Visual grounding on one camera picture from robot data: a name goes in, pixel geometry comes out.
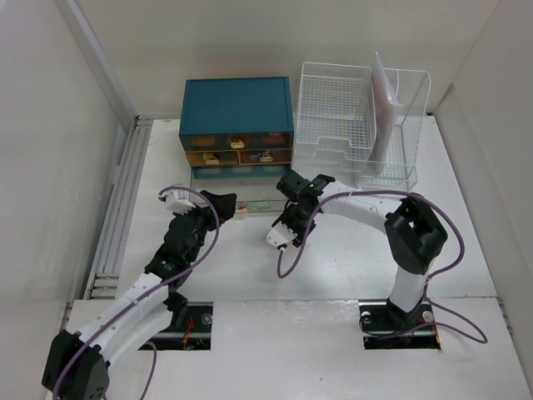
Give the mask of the teal desktop drawer cabinet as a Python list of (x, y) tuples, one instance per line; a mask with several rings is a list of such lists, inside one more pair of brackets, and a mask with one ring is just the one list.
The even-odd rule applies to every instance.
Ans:
[[(178, 137), (196, 189), (235, 192), (243, 212), (282, 208), (276, 182), (295, 133), (288, 77), (188, 79)], [(258, 203), (258, 209), (247, 208)]]

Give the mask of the clear mesh zipper pouch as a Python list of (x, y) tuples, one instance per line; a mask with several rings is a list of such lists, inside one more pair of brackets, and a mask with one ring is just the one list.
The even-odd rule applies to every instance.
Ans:
[(396, 89), (386, 75), (378, 52), (375, 52), (371, 65), (371, 83), (376, 118), (376, 139), (370, 159), (382, 164), (386, 161), (392, 133), (403, 111), (403, 105), (400, 104)]

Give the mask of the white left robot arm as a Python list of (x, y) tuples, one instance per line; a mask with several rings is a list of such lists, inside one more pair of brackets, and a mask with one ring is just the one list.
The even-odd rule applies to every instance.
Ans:
[(42, 385), (54, 399), (104, 399), (111, 370), (160, 331), (177, 330), (187, 318), (178, 292), (193, 269), (213, 250), (208, 233), (235, 215), (237, 195), (213, 194), (173, 185), (158, 193), (173, 218), (162, 245), (133, 285), (93, 321), (51, 343)]

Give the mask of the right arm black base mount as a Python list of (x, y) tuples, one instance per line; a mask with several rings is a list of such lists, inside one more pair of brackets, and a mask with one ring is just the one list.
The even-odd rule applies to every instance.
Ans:
[(403, 312), (387, 299), (359, 302), (359, 327), (366, 350), (440, 350), (432, 306), (420, 301), (413, 311)]

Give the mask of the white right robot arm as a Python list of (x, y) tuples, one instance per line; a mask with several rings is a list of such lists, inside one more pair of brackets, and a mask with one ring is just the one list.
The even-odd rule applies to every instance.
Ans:
[(289, 205), (271, 225), (266, 243), (281, 250), (301, 248), (316, 227), (318, 213), (351, 219), (383, 233), (397, 265), (386, 319), (405, 328), (416, 318), (428, 271), (448, 235), (431, 206), (419, 195), (392, 190), (361, 191), (320, 174), (311, 181), (295, 171), (276, 185)]

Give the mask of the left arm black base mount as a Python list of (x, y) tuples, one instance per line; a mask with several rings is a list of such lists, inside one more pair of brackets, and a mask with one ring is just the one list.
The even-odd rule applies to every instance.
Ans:
[(178, 292), (164, 302), (172, 312), (170, 325), (154, 335), (152, 342), (159, 351), (210, 350), (213, 323), (212, 302), (189, 302)]

